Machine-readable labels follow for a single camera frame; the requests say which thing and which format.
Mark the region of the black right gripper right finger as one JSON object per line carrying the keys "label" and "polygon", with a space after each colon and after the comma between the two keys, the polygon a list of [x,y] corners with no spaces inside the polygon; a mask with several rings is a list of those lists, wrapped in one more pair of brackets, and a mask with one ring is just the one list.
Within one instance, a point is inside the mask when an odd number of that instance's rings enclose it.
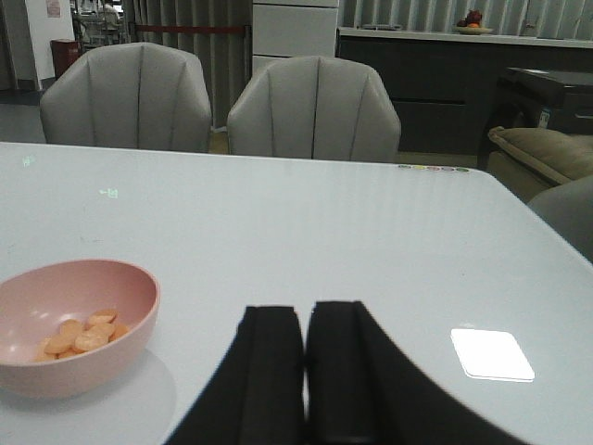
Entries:
{"label": "black right gripper right finger", "polygon": [[455,400],[360,301],[319,301],[307,333],[315,444],[518,444]]}

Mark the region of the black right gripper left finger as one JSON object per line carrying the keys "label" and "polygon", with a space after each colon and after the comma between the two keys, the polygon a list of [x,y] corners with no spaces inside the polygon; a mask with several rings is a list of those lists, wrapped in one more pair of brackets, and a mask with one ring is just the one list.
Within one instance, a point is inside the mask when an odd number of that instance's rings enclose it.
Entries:
{"label": "black right gripper left finger", "polygon": [[288,306],[248,306],[169,444],[302,444],[304,348]]}

